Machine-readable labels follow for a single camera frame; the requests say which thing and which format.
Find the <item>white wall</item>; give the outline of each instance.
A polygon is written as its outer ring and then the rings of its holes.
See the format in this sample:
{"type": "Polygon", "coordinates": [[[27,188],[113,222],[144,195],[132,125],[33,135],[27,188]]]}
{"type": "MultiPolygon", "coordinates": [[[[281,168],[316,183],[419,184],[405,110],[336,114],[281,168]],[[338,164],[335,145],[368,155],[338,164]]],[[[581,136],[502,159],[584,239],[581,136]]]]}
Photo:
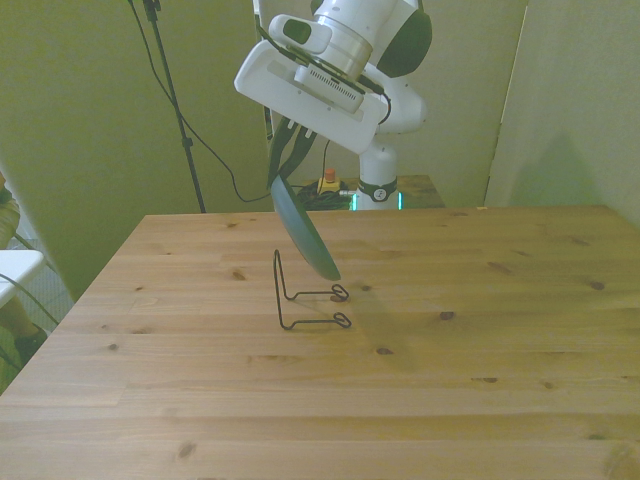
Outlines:
{"type": "Polygon", "coordinates": [[[531,0],[487,205],[606,204],[640,226],[637,0],[531,0]]]}
{"type": "MultiPolygon", "coordinates": [[[[484,201],[513,59],[527,0],[425,0],[433,23],[433,44],[412,75],[426,99],[429,118],[416,133],[386,137],[399,153],[401,175],[428,174],[447,206],[484,201]]],[[[277,13],[311,18],[310,1],[261,0],[263,21],[277,13]]],[[[322,172],[323,139],[292,182],[322,172]]],[[[357,177],[357,157],[337,145],[328,166],[357,177]]]]}
{"type": "MultiPolygon", "coordinates": [[[[233,88],[256,40],[251,1],[163,0],[159,17],[185,116],[246,196],[264,193],[262,109],[233,88]]],[[[144,215],[198,211],[127,1],[0,1],[0,72],[0,166],[72,296],[144,215]]],[[[217,160],[193,151],[210,211],[271,208],[237,201],[217,160]]]]}

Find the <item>black wire stand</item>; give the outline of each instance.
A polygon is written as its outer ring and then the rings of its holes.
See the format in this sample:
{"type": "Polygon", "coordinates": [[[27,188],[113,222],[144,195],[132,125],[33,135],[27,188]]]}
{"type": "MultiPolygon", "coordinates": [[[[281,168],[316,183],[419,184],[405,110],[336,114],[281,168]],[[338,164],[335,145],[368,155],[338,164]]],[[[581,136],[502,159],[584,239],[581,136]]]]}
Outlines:
{"type": "Polygon", "coordinates": [[[273,252],[273,279],[276,285],[276,301],[278,302],[278,317],[280,318],[280,326],[285,330],[293,330],[293,328],[298,324],[304,323],[335,323],[336,325],[341,326],[342,328],[349,328],[352,323],[349,318],[341,312],[337,312],[333,314],[333,319],[331,320],[296,320],[291,325],[287,326],[282,321],[282,305],[280,301],[280,282],[282,282],[282,293],[284,298],[289,301],[293,301],[298,298],[300,295],[331,295],[331,300],[334,302],[342,303],[346,302],[349,299],[349,292],[339,284],[333,284],[331,286],[331,291],[326,292],[298,292],[293,297],[287,295],[287,286],[284,281],[284,271],[282,269],[282,259],[280,258],[280,252],[278,250],[273,252]]]}

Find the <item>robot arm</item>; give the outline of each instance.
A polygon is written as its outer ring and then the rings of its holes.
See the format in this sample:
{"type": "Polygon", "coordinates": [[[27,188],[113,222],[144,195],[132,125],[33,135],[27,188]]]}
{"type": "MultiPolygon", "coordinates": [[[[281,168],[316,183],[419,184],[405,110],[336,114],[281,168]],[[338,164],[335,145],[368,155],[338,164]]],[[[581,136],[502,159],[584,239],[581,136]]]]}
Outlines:
{"type": "Polygon", "coordinates": [[[260,42],[236,77],[238,92],[356,154],[388,111],[363,73],[378,84],[407,75],[431,43],[429,16],[406,0],[326,0],[315,21],[280,15],[269,30],[288,55],[260,42]],[[365,73],[371,67],[378,73],[365,73]]]}
{"type": "Polygon", "coordinates": [[[270,35],[263,33],[267,39],[254,47],[234,83],[238,92],[283,115],[268,178],[275,210],[316,272],[339,280],[287,176],[320,134],[360,155],[357,195],[366,208],[385,208],[397,198],[395,152],[374,136],[413,131],[424,121],[424,101],[404,76],[429,49],[431,21],[420,0],[313,0],[312,9],[314,21],[274,18],[270,35]],[[291,156],[280,166],[298,126],[291,156]]]}

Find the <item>wood grain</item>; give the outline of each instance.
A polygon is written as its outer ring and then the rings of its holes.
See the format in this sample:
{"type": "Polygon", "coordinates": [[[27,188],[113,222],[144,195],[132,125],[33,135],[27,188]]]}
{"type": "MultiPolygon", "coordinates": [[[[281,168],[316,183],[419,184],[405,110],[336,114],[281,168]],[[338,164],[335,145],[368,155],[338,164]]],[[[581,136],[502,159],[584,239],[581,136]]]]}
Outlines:
{"type": "Polygon", "coordinates": [[[640,233],[604,207],[146,217],[6,393],[0,479],[640,479],[640,233]]]}

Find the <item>wood knot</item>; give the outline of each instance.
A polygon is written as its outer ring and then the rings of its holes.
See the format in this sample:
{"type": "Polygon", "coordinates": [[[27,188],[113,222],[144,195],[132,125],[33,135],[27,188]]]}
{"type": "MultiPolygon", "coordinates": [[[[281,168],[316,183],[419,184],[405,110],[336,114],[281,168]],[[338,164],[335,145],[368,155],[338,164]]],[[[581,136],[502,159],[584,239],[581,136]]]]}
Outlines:
{"type": "Polygon", "coordinates": [[[487,265],[489,265],[491,268],[493,268],[494,270],[497,270],[500,273],[504,273],[505,275],[512,275],[513,274],[513,272],[511,270],[509,270],[507,267],[505,267],[501,263],[487,262],[487,265]]]}
{"type": "Polygon", "coordinates": [[[590,247],[591,244],[589,242],[587,242],[586,240],[583,240],[579,237],[569,237],[571,239],[571,241],[573,243],[575,243],[576,245],[582,245],[583,247],[590,247]]]}
{"type": "Polygon", "coordinates": [[[192,442],[186,442],[180,447],[178,457],[187,458],[193,455],[196,451],[196,444],[192,442]]]}

